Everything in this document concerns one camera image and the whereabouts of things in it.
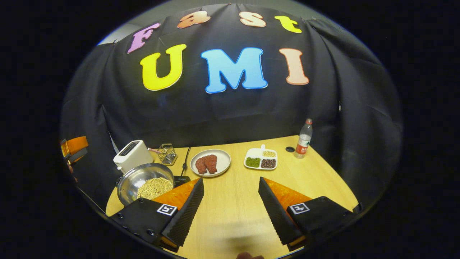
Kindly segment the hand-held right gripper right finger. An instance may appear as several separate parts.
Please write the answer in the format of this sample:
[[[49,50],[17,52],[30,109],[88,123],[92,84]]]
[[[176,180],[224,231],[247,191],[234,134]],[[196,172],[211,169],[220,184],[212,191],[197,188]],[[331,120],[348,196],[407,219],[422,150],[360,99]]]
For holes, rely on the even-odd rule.
[[[359,205],[349,210],[326,196],[310,198],[264,177],[258,193],[281,243],[291,252],[324,242],[360,213]]]

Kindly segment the pile of soybeans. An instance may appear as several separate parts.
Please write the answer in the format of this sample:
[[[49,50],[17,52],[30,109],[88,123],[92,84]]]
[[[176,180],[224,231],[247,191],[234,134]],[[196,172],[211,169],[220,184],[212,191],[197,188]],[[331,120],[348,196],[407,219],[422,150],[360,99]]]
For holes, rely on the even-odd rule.
[[[152,178],[145,181],[145,183],[138,189],[137,198],[144,198],[154,200],[161,195],[173,189],[173,183],[165,178]]]

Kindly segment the white toaster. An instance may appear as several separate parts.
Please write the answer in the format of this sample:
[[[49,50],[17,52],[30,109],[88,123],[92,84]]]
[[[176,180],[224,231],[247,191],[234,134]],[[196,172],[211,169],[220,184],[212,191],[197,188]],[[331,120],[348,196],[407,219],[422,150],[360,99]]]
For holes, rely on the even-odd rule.
[[[154,157],[143,140],[134,140],[116,154],[113,162],[118,170],[126,174],[137,166],[154,162]]]

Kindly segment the white round plate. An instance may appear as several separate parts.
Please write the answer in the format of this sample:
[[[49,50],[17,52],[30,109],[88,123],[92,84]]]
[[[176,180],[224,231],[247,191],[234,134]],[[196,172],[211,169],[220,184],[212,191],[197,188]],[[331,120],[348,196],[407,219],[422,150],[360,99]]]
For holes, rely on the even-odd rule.
[[[210,174],[210,173],[205,173],[204,175],[198,174],[196,166],[195,166],[195,162],[197,161],[197,159],[207,156],[207,155],[211,155],[211,154],[217,156],[217,166],[216,166],[217,172],[214,174]],[[212,177],[217,177],[225,173],[227,169],[230,167],[230,163],[231,163],[231,158],[227,152],[220,150],[220,149],[208,149],[208,150],[197,153],[197,155],[195,155],[191,159],[189,166],[192,172],[194,172],[196,175],[200,177],[205,177],[205,178],[212,178]]]

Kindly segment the steel pot with black handles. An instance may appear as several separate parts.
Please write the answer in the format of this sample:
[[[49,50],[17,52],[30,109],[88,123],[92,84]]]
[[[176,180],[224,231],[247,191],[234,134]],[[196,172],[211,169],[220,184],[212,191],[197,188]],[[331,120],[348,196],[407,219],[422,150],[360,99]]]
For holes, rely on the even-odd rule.
[[[129,205],[137,200],[138,189],[145,181],[152,178],[165,178],[174,185],[174,175],[165,165],[148,163],[137,166],[124,174],[116,183],[117,197],[122,205]]]

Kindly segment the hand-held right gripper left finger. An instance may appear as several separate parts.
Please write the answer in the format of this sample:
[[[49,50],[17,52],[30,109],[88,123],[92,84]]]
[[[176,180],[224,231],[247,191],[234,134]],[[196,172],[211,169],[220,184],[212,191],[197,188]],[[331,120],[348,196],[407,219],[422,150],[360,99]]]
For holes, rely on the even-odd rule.
[[[204,193],[203,180],[195,179],[156,200],[139,198],[110,218],[144,242],[177,252],[184,245]]]

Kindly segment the red meat slices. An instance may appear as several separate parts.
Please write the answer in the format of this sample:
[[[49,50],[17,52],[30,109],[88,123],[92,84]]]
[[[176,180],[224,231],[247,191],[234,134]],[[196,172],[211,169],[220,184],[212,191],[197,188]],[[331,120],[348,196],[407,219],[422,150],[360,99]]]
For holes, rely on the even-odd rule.
[[[217,172],[217,156],[216,155],[207,155],[197,159],[195,162],[195,167],[198,174],[204,175],[205,173],[214,174]]]

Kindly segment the white divided dish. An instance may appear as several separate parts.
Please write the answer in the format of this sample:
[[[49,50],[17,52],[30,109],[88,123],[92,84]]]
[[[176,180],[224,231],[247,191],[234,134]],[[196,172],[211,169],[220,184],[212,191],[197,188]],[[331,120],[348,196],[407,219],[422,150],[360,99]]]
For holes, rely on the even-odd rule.
[[[276,154],[277,154],[277,151],[275,151],[275,150],[273,150],[273,149],[267,149],[265,145],[261,145],[260,148],[249,149],[249,150],[247,151],[246,156],[245,156],[245,159],[244,159],[244,163],[243,163],[244,166],[245,166],[246,168],[249,168],[249,169],[259,169],[259,170],[266,170],[266,171],[273,170],[273,169],[263,169],[263,168],[261,168],[261,167],[252,168],[252,167],[248,167],[248,166],[245,165],[245,160],[246,160],[246,158],[247,158],[247,157],[252,157],[252,158],[260,158],[261,161],[262,161],[262,159],[276,159],[276,160],[277,160],[277,166],[278,166],[278,154],[277,154],[276,157],[264,157],[264,156],[262,155],[262,152],[263,152],[263,151],[266,151],[266,150],[268,150],[268,151],[274,151],[274,152],[276,152]]]

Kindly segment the clear plastic water bottle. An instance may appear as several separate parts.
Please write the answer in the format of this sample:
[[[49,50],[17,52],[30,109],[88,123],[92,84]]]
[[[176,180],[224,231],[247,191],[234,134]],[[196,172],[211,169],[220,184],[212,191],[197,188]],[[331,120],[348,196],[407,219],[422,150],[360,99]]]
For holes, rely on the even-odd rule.
[[[313,134],[313,121],[311,118],[306,119],[304,126],[301,128],[299,133],[299,139],[294,152],[294,156],[298,159],[302,159],[306,155],[306,151],[309,148],[309,144]]]

